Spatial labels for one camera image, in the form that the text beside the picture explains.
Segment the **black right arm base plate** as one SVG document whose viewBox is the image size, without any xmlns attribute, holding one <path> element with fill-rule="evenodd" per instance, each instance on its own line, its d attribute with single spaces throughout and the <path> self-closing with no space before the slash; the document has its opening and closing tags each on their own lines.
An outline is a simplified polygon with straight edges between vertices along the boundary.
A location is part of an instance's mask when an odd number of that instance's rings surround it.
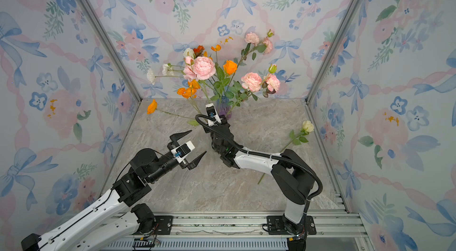
<svg viewBox="0 0 456 251">
<path fill-rule="evenodd" d="M 266 217 L 267 222 L 262 225 L 264 231 L 269 235 L 316 235 L 317 230 L 313 217 L 307 216 L 306 221 L 302 220 L 295 224 L 288 220 L 284 215 L 269 215 Z"/>
</svg>

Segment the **white lisianthus flower stem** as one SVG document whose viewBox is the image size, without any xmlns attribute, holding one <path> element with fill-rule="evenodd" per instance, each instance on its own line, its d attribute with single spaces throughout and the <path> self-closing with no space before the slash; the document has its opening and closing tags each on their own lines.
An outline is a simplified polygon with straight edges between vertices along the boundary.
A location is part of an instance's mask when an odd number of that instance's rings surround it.
<svg viewBox="0 0 456 251">
<path fill-rule="evenodd" d="M 184 67 L 179 65 L 172 65 L 166 63 L 162 65 L 161 70 L 154 71 L 149 68 L 146 77 L 149 84 L 154 85 L 159 79 L 162 78 L 182 78 L 184 76 Z"/>
</svg>

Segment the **orange rose flower stem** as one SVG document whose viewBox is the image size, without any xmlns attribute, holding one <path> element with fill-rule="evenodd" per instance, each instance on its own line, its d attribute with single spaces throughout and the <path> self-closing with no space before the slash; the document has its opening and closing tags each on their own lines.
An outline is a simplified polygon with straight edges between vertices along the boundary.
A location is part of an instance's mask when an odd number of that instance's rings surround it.
<svg viewBox="0 0 456 251">
<path fill-rule="evenodd" d="M 228 60 L 224 64 L 219 65 L 216 63 L 216 73 L 214 75 L 214 92 L 218 98 L 222 98 L 226 95 L 228 87 L 232 82 L 232 78 L 238 70 L 236 62 Z"/>
</svg>

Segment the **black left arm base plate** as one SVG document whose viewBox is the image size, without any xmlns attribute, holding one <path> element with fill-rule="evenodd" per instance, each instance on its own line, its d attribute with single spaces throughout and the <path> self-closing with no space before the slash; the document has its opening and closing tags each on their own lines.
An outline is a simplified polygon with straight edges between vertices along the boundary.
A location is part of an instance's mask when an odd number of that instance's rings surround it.
<svg viewBox="0 0 456 251">
<path fill-rule="evenodd" d="M 135 235 L 170 235 L 174 217 L 159 215 L 140 219 L 140 225 Z"/>
</svg>

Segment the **white rose flower stem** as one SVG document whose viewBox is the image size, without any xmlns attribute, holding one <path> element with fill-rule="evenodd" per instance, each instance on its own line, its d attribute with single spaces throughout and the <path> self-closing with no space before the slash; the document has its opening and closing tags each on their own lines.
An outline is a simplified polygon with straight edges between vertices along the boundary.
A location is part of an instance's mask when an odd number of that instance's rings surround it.
<svg viewBox="0 0 456 251">
<path fill-rule="evenodd" d="M 183 56 L 186 59 L 187 57 L 190 57 L 191 59 L 195 59 L 196 55 L 193 49 L 187 48 L 183 51 Z"/>
</svg>

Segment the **orange ranunculus flower spray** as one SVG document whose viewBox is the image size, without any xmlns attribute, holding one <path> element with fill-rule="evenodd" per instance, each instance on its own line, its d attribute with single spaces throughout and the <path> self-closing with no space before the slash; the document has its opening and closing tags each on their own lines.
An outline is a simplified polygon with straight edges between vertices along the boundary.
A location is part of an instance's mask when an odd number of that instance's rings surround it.
<svg viewBox="0 0 456 251">
<path fill-rule="evenodd" d="M 179 99 L 172 99 L 161 104 L 160 101 L 153 99 L 147 106 L 147 115 L 154 113 L 163 113 L 168 116 L 184 119 L 187 124 L 196 127 L 199 126 L 195 119 L 195 114 L 202 114 L 197 104 L 197 93 L 201 89 L 200 84 L 193 80 L 187 82 L 187 87 L 177 90 Z"/>
</svg>

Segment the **orange-red gerbera flower stem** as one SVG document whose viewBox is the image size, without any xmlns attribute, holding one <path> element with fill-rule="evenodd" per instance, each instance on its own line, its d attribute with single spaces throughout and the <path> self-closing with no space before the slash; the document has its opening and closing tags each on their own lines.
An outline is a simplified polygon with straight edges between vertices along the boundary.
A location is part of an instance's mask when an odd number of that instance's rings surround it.
<svg viewBox="0 0 456 251">
<path fill-rule="evenodd" d="M 204 55 L 205 47 L 202 45 L 199 45 L 198 47 L 193 49 L 195 57 L 199 57 L 201 55 Z"/>
</svg>

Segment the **large pink rose spray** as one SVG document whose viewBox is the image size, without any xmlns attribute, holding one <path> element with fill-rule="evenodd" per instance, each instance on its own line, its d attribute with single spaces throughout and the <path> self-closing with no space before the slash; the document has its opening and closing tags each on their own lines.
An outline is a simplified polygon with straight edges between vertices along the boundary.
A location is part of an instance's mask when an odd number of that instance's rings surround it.
<svg viewBox="0 0 456 251">
<path fill-rule="evenodd" d="M 249 72 L 240 81 L 232 81 L 232 84 L 228 85 L 228 89 L 224 93 L 224 97 L 228 99 L 228 106 L 230 107 L 227 113 L 230 113 L 234 107 L 240 107 L 241 103 L 249 98 L 258 100 L 257 93 L 261 93 L 265 98 L 278 93 L 281 81 L 276 75 L 277 73 L 277 65 L 272 64 L 263 76 Z"/>
</svg>

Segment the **pink carnation flower spray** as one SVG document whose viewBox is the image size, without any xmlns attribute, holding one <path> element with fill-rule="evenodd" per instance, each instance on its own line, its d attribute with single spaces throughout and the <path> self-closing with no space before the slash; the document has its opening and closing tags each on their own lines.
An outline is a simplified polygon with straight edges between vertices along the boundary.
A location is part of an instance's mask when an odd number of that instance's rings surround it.
<svg viewBox="0 0 456 251">
<path fill-rule="evenodd" d="M 264 38 L 257 33 L 246 33 L 244 41 L 246 46 L 241 50 L 241 56 L 234 58 L 235 65 L 246 66 L 248 61 L 255 61 L 258 55 L 268 55 L 274 49 L 272 38 L 275 32 L 269 30 Z"/>
</svg>

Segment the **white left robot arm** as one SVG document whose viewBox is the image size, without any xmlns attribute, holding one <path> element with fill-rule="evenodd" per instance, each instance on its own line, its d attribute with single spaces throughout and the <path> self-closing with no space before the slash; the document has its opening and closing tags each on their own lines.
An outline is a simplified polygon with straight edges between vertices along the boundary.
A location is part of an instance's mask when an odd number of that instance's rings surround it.
<svg viewBox="0 0 456 251">
<path fill-rule="evenodd" d="M 176 167 L 191 170 L 201 156 L 188 162 L 185 158 L 195 146 L 191 141 L 179 144 L 187 131 L 170 136 L 169 150 L 158 157 L 150 148 L 137 152 L 127 164 L 128 171 L 89 207 L 71 220 L 43 234 L 30 234 L 21 242 L 24 251 L 98 251 L 118 239 L 140 234 L 149 238 L 160 227 L 160 222 L 147 204 L 140 200 L 151 192 L 151 185 Z"/>
</svg>

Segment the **pink peony flower spray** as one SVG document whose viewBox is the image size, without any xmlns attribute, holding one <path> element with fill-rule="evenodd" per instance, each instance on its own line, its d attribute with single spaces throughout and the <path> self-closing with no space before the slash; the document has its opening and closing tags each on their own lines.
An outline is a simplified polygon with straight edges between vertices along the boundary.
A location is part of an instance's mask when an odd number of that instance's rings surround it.
<svg viewBox="0 0 456 251">
<path fill-rule="evenodd" d="M 206 81 L 216 73 L 216 66 L 213 60 L 205 56 L 186 56 L 184 62 L 185 66 L 182 73 L 188 86 L 180 92 L 180 95 L 186 99 L 194 99 L 197 91 L 202 90 L 205 98 L 210 100 L 207 91 L 209 86 Z"/>
</svg>

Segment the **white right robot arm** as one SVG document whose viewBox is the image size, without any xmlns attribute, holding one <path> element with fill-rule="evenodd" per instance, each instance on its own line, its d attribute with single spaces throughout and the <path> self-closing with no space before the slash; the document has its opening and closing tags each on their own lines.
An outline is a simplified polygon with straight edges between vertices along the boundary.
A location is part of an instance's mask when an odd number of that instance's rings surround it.
<svg viewBox="0 0 456 251">
<path fill-rule="evenodd" d="M 270 175 L 287 199 L 283 214 L 284 229 L 292 235 L 307 236 L 311 199 L 323 190 L 317 174 L 290 149 L 275 154 L 250 150 L 238 144 L 225 120 L 209 119 L 206 133 L 222 162 L 235 169 L 249 169 Z"/>
</svg>

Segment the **orange poppy flower spray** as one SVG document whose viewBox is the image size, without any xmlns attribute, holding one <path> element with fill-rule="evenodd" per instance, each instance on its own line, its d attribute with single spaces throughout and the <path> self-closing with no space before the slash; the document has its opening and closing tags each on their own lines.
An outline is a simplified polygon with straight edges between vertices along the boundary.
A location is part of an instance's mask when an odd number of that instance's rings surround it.
<svg viewBox="0 0 456 251">
<path fill-rule="evenodd" d="M 218 52 L 221 51 L 221 50 L 222 50 L 222 46 L 221 46 L 220 44 L 217 44 L 217 45 L 215 45 L 215 46 L 211 46 L 211 52 L 210 52 L 210 53 L 207 52 L 207 51 L 205 51 L 205 52 L 203 53 L 203 56 L 204 56 L 204 57 L 207 57 L 207 58 L 209 58 L 211 61 L 213 61 L 215 69 L 217 69 L 218 66 L 219 66 L 219 65 L 218 65 L 218 55 L 217 55 L 217 54 L 218 54 Z"/>
</svg>

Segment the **blue purple glass vase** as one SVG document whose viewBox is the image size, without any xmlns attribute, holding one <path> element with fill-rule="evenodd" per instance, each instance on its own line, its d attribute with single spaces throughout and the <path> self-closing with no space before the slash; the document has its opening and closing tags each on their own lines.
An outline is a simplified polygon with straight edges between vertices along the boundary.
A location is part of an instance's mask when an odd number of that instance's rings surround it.
<svg viewBox="0 0 456 251">
<path fill-rule="evenodd" d="M 219 116 L 224 116 L 227 120 L 229 120 L 232 116 L 231 112 L 231 105 L 230 100 L 225 95 L 222 95 L 220 99 L 216 100 L 216 111 Z"/>
</svg>

